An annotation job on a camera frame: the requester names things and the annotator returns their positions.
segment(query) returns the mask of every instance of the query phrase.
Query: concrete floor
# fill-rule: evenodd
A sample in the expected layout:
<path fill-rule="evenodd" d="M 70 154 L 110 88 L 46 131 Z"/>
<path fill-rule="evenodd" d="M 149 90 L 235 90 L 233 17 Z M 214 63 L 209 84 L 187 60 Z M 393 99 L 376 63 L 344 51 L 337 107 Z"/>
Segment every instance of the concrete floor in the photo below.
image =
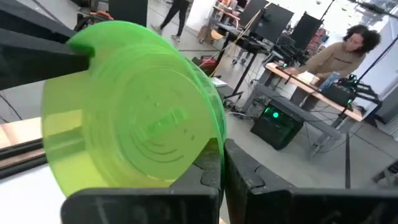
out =
<path fill-rule="evenodd" d="M 44 10 L 40 9 L 33 1 L 18 0 L 29 7 L 36 9 L 51 17 Z M 38 0 L 52 15 L 62 21 L 66 26 L 73 28 L 76 23 L 76 10 L 78 9 L 72 2 L 67 0 Z M 160 24 L 164 19 L 169 5 L 163 0 L 149 0 L 148 27 L 150 24 Z M 172 43 L 170 36 L 177 32 L 178 16 L 165 28 L 163 37 Z M 196 32 L 186 28 L 182 34 L 182 40 L 175 44 L 176 48 L 188 58 L 201 55 L 212 55 L 222 45 L 219 41 L 210 46 L 208 44 L 199 44 L 195 36 Z M 231 64 L 232 58 L 238 53 L 239 49 L 229 52 L 225 56 L 217 75 L 222 75 L 222 80 L 231 86 L 237 84 L 244 66 Z M 243 83 L 241 90 L 245 91 L 243 98 L 237 104 L 242 105 L 251 91 L 250 79 L 258 77 L 264 68 L 260 61 L 263 55 L 257 56 L 254 65 L 251 67 L 246 82 Z M 40 106 L 42 98 L 42 88 L 44 83 L 38 82 L 30 85 L 19 86 L 5 90 L 7 99 L 14 105 L 16 110 L 23 118 L 33 118 L 40 116 Z M 289 97 L 294 91 L 294 86 L 281 85 L 278 91 L 286 97 Z M 319 105 L 319 110 L 323 110 L 323 105 Z M 325 109 L 322 112 L 315 113 L 321 119 L 330 119 L 336 116 L 337 111 Z M 12 114 L 2 102 L 0 102 L 0 115 L 10 121 L 17 118 Z M 335 150 L 328 153 L 316 155 L 312 160 L 308 160 L 310 150 L 307 139 L 307 131 L 303 128 L 294 140 L 281 151 L 275 151 L 270 145 L 259 137 L 250 133 L 252 122 L 248 120 L 236 119 L 233 116 L 227 117 L 228 137 L 234 139 L 248 154 L 256 158 L 276 174 L 285 178 L 297 187 L 313 188 L 343 188 L 345 179 L 345 150 L 344 144 L 338 142 Z M 307 125 L 309 140 L 319 135 L 319 132 Z M 382 131 L 366 124 L 357 124 L 351 130 L 351 185 L 352 188 L 372 187 L 370 178 L 376 172 L 390 164 L 395 158 L 398 158 L 398 142 Z M 225 204 L 221 208 L 221 217 L 228 221 L 228 213 Z"/>

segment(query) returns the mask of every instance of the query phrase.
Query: curly hair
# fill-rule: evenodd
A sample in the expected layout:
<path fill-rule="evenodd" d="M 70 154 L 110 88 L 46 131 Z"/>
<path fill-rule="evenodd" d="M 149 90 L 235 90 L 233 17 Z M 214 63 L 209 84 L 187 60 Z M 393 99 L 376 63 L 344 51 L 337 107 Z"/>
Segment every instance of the curly hair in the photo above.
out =
<path fill-rule="evenodd" d="M 360 55 L 366 54 L 373 50 L 381 40 L 380 34 L 378 34 L 375 30 L 369 30 L 364 25 L 356 25 L 347 30 L 347 34 L 343 38 L 344 41 L 347 41 L 353 34 L 361 34 L 363 37 L 363 45 L 362 47 L 356 49 L 354 52 Z"/>

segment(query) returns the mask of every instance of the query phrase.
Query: woman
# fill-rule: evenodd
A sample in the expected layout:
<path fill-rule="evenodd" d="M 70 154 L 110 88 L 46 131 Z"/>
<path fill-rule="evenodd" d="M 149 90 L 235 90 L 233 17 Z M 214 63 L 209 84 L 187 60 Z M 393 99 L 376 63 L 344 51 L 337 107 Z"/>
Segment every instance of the woman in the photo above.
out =
<path fill-rule="evenodd" d="M 368 52 L 373 50 L 380 43 L 380 35 L 375 30 L 369 30 L 364 25 L 356 25 L 347 30 L 343 42 L 334 43 L 321 52 L 310 58 L 304 66 L 298 68 L 287 68 L 285 71 L 293 75 L 298 75 L 305 71 L 315 74 L 321 85 L 333 72 L 338 72 L 340 77 L 351 75 L 363 62 Z M 318 98 L 301 88 L 297 88 L 291 102 L 300 106 L 305 99 L 302 109 L 311 110 L 318 102 Z"/>
<path fill-rule="evenodd" d="M 193 2 L 193 0 L 173 0 L 172 7 L 167 13 L 166 18 L 160 26 L 152 25 L 152 28 L 159 34 L 162 35 L 163 28 L 173 19 L 173 17 L 180 11 L 179 19 L 180 24 L 178 26 L 177 35 L 172 35 L 172 39 L 179 42 L 181 40 L 182 29 L 185 25 L 185 19 L 187 17 L 187 11 L 189 4 Z"/>

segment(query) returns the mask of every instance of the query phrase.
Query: beige sweater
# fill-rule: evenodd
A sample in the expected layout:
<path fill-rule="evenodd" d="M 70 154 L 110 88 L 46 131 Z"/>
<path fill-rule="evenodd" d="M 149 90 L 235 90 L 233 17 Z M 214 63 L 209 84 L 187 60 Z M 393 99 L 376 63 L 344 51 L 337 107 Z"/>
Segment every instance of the beige sweater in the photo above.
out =
<path fill-rule="evenodd" d="M 305 65 L 299 67 L 299 72 L 309 71 L 320 78 L 327 78 L 332 72 L 340 73 L 341 77 L 351 75 L 361 65 L 366 55 L 347 52 L 344 44 L 338 42 L 323 49 Z"/>

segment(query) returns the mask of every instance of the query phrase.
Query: green translucent lid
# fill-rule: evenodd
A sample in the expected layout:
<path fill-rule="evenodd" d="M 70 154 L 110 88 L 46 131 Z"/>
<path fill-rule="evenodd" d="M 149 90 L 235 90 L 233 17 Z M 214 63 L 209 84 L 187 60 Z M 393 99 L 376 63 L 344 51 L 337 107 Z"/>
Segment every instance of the green translucent lid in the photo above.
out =
<path fill-rule="evenodd" d="M 222 154 L 224 111 L 214 86 L 157 34 L 102 22 L 67 44 L 89 54 L 90 67 L 47 80 L 42 106 L 44 149 L 66 196 L 168 187 L 210 139 Z"/>

